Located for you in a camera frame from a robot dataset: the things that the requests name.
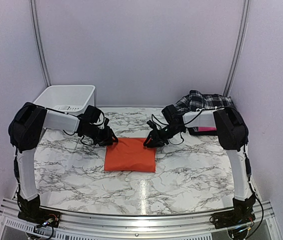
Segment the orange garment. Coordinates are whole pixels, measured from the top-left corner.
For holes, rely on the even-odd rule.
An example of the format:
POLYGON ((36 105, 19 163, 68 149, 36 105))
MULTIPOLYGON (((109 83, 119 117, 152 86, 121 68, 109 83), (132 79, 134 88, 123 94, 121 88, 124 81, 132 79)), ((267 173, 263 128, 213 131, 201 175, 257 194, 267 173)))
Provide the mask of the orange garment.
POLYGON ((145 147, 144 141, 144 138, 119 138, 107 146, 104 170, 154 173, 156 149, 145 147))

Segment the black white plaid skirt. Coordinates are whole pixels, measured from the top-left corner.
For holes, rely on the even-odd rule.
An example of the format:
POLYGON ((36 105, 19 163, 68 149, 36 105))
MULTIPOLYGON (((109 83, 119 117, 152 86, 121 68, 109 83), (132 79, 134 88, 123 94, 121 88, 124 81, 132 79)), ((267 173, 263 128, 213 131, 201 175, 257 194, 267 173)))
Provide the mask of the black white plaid skirt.
POLYGON ((220 94, 203 94, 198 90, 190 90, 188 95, 183 96, 174 106, 179 112, 190 112, 197 109, 214 109, 231 106, 234 107, 232 98, 220 94))

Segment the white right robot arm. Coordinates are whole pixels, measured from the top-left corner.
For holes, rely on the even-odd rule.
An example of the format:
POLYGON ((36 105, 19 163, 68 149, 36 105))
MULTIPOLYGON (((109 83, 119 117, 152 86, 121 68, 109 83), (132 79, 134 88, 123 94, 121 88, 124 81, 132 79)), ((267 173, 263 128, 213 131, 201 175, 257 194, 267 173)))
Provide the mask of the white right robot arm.
POLYGON ((247 154, 249 130, 238 110, 233 106, 198 108, 182 113, 173 105, 162 110, 165 127, 159 129, 153 120, 147 124, 151 128, 143 145, 159 148, 170 143, 175 135, 190 128, 212 127, 216 129, 220 146, 226 151, 230 161, 234 182, 233 208, 229 220, 240 224, 252 212, 256 194, 251 186, 251 165, 247 154))

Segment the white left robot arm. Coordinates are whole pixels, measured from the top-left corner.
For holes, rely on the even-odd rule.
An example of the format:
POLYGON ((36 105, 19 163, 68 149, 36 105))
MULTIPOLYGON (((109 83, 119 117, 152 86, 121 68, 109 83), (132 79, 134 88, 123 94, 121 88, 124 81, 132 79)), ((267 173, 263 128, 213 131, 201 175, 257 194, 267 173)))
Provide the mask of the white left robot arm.
POLYGON ((111 146, 119 140, 108 125, 109 119, 95 106, 89 105, 84 113, 66 112, 26 102, 8 127, 10 144, 15 147, 14 173, 18 183, 17 202, 22 213, 33 222, 45 218, 40 208, 40 196, 35 183, 35 151, 43 130, 58 130, 89 138, 93 146, 111 146))

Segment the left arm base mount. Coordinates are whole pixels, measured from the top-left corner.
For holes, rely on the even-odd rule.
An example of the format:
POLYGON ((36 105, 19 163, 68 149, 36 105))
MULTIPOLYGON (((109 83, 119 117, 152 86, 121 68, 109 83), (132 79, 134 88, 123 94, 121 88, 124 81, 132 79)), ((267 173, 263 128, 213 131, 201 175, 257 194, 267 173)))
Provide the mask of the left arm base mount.
POLYGON ((20 210, 18 218, 43 227, 50 225, 53 228, 57 228, 61 220, 61 213, 59 211, 44 208, 32 211, 20 210))

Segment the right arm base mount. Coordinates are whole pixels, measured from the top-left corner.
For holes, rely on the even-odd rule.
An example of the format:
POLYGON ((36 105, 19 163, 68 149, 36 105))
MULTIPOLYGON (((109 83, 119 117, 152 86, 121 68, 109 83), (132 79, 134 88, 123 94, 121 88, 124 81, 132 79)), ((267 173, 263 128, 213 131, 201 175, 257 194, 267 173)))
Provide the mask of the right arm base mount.
POLYGON ((252 210, 249 210, 245 214, 240 212, 236 213, 235 210, 228 210, 214 213, 209 221, 214 225, 215 229, 222 229, 246 224, 255 219, 255 213, 252 210))

